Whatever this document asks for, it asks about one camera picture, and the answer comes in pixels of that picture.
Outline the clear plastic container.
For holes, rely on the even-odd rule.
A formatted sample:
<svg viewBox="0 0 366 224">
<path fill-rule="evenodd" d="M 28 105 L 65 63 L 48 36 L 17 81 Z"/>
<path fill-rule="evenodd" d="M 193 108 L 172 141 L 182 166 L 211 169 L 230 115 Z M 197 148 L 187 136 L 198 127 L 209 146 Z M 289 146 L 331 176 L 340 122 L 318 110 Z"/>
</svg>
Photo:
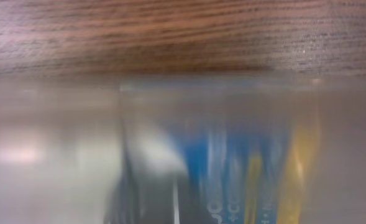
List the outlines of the clear plastic container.
<svg viewBox="0 0 366 224">
<path fill-rule="evenodd" d="M 0 80 L 0 223 L 366 223 L 366 78 Z"/>
</svg>

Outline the blue VapoDrops packet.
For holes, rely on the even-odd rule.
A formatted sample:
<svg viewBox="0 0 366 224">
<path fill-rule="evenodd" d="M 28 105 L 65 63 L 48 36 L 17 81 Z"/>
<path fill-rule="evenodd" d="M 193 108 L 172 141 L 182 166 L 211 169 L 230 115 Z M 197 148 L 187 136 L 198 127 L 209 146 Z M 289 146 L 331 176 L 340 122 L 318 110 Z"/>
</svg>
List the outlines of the blue VapoDrops packet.
<svg viewBox="0 0 366 224">
<path fill-rule="evenodd" d="M 299 223 L 319 149 L 318 122 L 201 131 L 182 143 L 191 186 L 213 223 Z"/>
</svg>

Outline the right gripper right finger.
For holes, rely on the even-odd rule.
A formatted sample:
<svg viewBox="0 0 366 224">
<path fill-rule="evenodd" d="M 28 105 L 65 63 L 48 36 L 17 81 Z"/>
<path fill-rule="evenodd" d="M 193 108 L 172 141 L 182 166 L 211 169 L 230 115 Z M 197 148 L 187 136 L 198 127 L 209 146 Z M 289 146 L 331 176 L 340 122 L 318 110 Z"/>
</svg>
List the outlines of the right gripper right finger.
<svg viewBox="0 0 366 224">
<path fill-rule="evenodd" d="M 211 215 L 184 176 L 176 178 L 176 223 L 213 224 Z"/>
</svg>

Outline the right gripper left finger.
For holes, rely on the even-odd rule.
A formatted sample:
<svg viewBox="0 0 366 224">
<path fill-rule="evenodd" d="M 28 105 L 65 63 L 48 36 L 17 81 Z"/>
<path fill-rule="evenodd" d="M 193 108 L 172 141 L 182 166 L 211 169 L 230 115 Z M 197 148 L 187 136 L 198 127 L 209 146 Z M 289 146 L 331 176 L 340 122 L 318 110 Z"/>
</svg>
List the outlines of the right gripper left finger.
<svg viewBox="0 0 366 224">
<path fill-rule="evenodd" d="M 104 214 L 105 224 L 173 224 L 173 174 L 122 173 Z"/>
</svg>

